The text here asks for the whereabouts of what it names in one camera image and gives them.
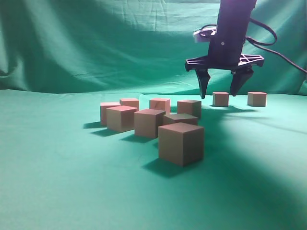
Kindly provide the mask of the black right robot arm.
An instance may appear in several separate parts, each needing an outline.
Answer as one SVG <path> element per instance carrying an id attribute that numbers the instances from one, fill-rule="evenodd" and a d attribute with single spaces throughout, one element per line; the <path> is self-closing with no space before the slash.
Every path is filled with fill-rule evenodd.
<path id="1" fill-rule="evenodd" d="M 206 25 L 193 33 L 196 43 L 208 42 L 206 56 L 187 59 L 186 71 L 195 70 L 201 98 L 205 98 L 210 80 L 209 69 L 231 71 L 233 79 L 230 94 L 236 96 L 241 87 L 253 76 L 254 65 L 262 66 L 260 55 L 243 55 L 242 48 L 254 0 L 222 0 L 216 25 Z"/>

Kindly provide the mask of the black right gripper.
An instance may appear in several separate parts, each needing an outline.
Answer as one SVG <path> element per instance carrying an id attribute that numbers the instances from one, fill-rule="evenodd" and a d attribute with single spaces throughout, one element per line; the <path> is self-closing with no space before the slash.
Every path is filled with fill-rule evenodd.
<path id="1" fill-rule="evenodd" d="M 257 65 L 263 66 L 264 58 L 261 55 L 242 54 L 244 42 L 229 42 L 227 38 L 219 39 L 216 34 L 209 43 L 208 54 L 202 57 L 187 59 L 185 61 L 185 70 L 195 69 L 200 96 L 205 98 L 210 75 L 207 69 L 225 69 L 232 70 L 232 82 L 230 94 L 236 96 L 242 86 L 253 76 L 254 71 L 251 67 Z"/>

